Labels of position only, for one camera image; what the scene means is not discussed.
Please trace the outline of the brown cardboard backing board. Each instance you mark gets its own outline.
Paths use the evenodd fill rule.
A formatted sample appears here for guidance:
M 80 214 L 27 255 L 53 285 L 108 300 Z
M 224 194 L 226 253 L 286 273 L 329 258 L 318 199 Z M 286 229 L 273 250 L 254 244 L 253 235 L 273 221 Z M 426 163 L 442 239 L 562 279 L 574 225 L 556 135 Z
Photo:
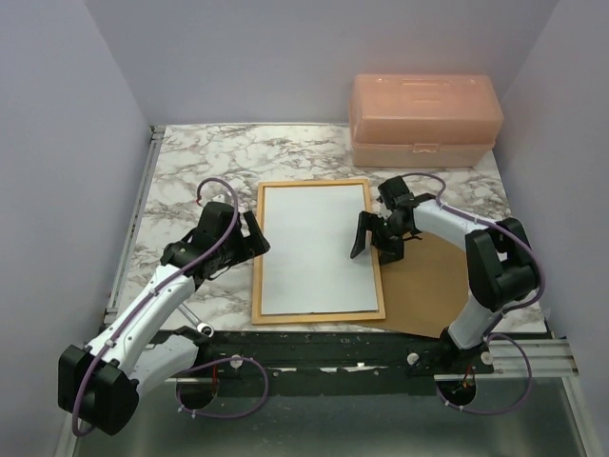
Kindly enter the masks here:
M 403 259 L 381 276 L 385 319 L 375 328 L 438 337 L 468 299 L 465 253 L 431 233 L 405 242 Z

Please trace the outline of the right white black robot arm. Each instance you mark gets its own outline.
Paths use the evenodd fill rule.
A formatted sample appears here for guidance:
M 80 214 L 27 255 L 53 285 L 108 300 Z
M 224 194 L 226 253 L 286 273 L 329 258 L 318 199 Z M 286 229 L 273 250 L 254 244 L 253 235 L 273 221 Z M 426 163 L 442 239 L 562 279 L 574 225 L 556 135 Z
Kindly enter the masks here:
M 521 222 L 494 221 L 447 205 L 440 193 L 414 194 L 399 175 L 382 182 L 379 202 L 389 214 L 358 216 L 350 256 L 371 246 L 381 264 L 404 256 L 406 242 L 431 233 L 460 248 L 466 258 L 468 299 L 459 316 L 442 331 L 428 361 L 457 373 L 472 362 L 473 349 L 488 340 L 503 315 L 539 301 L 546 279 Z

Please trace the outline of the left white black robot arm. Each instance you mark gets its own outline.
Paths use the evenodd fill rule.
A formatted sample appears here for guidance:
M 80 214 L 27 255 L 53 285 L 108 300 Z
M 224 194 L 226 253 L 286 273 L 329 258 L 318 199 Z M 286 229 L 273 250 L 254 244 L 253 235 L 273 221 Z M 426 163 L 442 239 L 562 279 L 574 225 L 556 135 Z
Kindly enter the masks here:
M 198 225 L 168 244 L 146 287 L 103 332 L 79 348 L 68 346 L 58 361 L 57 402 L 108 435 L 118 433 L 140 400 L 166 379 L 185 371 L 204 374 L 211 331 L 202 324 L 156 337 L 167 318 L 207 280 L 267 253 L 270 244 L 252 211 L 207 203 Z

